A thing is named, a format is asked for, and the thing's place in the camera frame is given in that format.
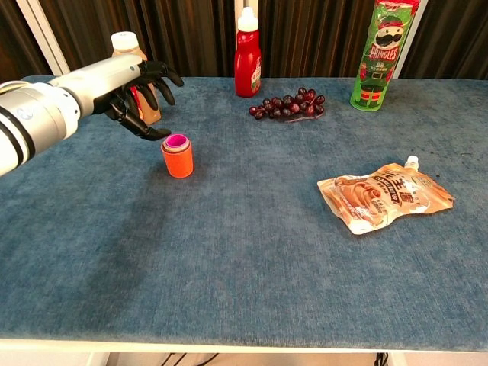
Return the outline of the pink plastic cup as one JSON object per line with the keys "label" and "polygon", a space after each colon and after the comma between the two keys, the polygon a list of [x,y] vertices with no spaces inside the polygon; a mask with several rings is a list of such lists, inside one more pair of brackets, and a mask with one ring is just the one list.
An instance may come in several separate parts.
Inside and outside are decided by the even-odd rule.
{"label": "pink plastic cup", "polygon": [[168,136],[163,146],[167,151],[179,152],[187,148],[189,139],[184,134],[172,134]]}

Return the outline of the wide white slanted frame post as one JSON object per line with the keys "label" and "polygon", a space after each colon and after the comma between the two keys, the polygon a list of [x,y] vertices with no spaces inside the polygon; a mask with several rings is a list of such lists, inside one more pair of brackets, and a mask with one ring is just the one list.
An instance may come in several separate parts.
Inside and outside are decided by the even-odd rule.
{"label": "wide white slanted frame post", "polygon": [[39,0],[15,0],[55,76],[70,72],[66,58]]}

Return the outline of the brown juice bottle white cap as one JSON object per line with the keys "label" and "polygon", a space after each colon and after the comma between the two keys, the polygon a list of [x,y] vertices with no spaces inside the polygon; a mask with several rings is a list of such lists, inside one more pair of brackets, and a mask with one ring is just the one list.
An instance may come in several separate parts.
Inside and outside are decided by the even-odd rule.
{"label": "brown juice bottle white cap", "polygon": [[[137,36],[134,32],[121,31],[111,35],[111,43],[114,49],[112,56],[120,56],[123,54],[134,54],[140,56],[144,61],[147,61],[146,55],[139,47]],[[138,107],[140,118],[144,120],[147,125],[154,124],[160,121],[161,113],[159,107],[151,108],[143,94],[132,86],[130,93]]]}

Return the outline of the black and silver left hand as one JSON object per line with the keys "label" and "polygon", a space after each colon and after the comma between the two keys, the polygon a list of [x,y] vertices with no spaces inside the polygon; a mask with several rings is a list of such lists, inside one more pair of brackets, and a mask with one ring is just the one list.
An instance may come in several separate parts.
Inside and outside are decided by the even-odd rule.
{"label": "black and silver left hand", "polygon": [[82,117],[106,114],[135,136],[157,141],[169,136],[171,131],[149,127],[138,117],[130,89],[134,87],[150,107],[157,109],[157,100],[149,88],[153,84],[167,103],[174,105],[174,96],[163,80],[165,77],[178,87],[184,85],[177,72],[164,62],[145,61],[140,56],[125,54],[56,77],[49,84],[70,93],[80,107]]}

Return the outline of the orange plastic cup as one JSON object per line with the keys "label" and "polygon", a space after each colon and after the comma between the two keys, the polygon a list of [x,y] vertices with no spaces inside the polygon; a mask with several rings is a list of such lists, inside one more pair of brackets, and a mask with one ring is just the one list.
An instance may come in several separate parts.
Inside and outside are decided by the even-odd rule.
{"label": "orange plastic cup", "polygon": [[174,178],[188,177],[194,170],[192,145],[190,140],[187,148],[179,152],[167,151],[163,146],[163,143],[161,145],[161,151],[169,174]]}

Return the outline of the green Pringles can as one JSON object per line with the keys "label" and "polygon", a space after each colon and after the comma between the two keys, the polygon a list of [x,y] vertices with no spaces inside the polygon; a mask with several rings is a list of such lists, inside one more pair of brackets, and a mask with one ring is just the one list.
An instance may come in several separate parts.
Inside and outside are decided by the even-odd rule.
{"label": "green Pringles can", "polygon": [[352,107],[377,111],[383,104],[420,0],[375,0],[357,78]]}

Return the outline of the bunch of dark red grapes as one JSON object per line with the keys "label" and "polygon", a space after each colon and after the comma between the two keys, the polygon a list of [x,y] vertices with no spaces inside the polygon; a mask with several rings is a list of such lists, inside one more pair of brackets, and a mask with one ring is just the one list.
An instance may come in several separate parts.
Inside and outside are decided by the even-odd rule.
{"label": "bunch of dark red grapes", "polygon": [[275,119],[280,123],[295,123],[315,120],[325,114],[324,95],[314,89],[298,88],[295,96],[265,98],[260,105],[249,108],[249,114],[256,120]]}

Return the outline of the beige spouted sauce pouch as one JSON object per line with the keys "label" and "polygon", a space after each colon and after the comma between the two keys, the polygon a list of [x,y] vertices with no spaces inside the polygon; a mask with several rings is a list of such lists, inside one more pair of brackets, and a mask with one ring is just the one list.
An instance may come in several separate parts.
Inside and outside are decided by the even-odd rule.
{"label": "beige spouted sauce pouch", "polygon": [[419,158],[390,163],[362,176],[341,175],[317,182],[331,211],[355,235],[383,229],[411,214],[433,214],[454,206],[454,197],[419,171]]}

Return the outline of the white table frame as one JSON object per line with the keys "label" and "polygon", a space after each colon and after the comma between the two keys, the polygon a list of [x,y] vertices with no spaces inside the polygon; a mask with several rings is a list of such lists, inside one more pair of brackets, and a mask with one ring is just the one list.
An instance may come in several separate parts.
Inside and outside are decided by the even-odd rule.
{"label": "white table frame", "polygon": [[0,366],[370,366],[377,349],[0,339]]}

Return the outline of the dark brown pleated curtain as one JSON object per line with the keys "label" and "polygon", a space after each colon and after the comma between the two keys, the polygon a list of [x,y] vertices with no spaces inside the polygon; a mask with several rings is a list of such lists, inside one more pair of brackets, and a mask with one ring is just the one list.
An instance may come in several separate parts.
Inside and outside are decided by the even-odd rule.
{"label": "dark brown pleated curtain", "polygon": [[[182,76],[231,76],[234,0],[39,0],[70,69],[109,57],[132,31]],[[353,77],[374,0],[258,0],[264,77]],[[488,0],[428,0],[404,78],[488,80]],[[0,82],[49,75],[15,0],[0,0]]]}

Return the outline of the red ketchup squeeze bottle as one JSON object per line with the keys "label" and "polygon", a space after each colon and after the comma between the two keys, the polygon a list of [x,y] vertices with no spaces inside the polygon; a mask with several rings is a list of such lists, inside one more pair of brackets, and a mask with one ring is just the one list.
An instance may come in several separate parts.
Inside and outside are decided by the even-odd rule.
{"label": "red ketchup squeeze bottle", "polygon": [[258,18],[252,7],[244,7],[237,21],[234,82],[239,97],[251,98],[261,88],[262,52]]}

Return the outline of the blue velvet table cloth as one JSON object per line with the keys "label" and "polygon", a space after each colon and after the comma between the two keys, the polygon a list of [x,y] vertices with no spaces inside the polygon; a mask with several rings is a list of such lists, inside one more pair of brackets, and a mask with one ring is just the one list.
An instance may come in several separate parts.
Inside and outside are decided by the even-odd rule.
{"label": "blue velvet table cloth", "polygon": [[[0,178],[0,339],[488,350],[488,81],[397,79],[354,109],[352,79],[188,78],[157,142],[103,115]],[[324,95],[315,120],[256,120]],[[419,158],[454,207],[356,236],[317,182]]]}

